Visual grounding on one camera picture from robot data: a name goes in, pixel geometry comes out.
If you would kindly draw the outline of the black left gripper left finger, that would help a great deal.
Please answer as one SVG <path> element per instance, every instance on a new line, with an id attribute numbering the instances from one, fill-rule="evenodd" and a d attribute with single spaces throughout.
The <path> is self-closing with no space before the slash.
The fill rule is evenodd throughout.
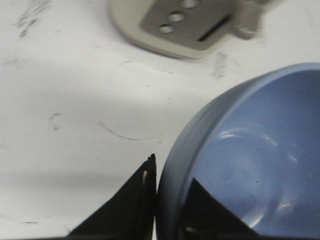
<path id="1" fill-rule="evenodd" d="M 151 240 L 156 208 L 156 156 L 151 154 L 104 205 L 68 240 Z"/>

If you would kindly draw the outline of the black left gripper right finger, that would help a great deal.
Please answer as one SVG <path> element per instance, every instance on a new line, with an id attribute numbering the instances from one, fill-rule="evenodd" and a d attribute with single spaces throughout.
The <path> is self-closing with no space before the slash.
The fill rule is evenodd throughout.
<path id="1" fill-rule="evenodd" d="M 243 240 L 253 230 L 215 200 L 194 178 L 182 212 L 185 240 Z"/>

